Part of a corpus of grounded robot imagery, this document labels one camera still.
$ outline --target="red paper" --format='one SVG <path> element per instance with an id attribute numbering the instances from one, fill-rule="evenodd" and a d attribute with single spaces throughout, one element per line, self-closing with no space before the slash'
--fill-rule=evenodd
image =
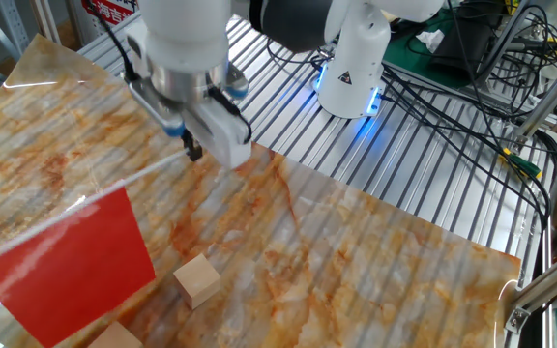
<path id="1" fill-rule="evenodd" d="M 155 277 L 122 188 L 0 256 L 0 302 L 52 347 Z"/>

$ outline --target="small wooden cube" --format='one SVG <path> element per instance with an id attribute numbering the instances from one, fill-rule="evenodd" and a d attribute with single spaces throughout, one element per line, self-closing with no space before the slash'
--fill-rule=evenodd
<path id="1" fill-rule="evenodd" d="M 220 275 L 203 254 L 173 273 L 180 295 L 195 309 L 220 290 Z"/>
<path id="2" fill-rule="evenodd" d="M 143 344 L 119 322 L 109 325 L 89 348 L 142 348 Z"/>

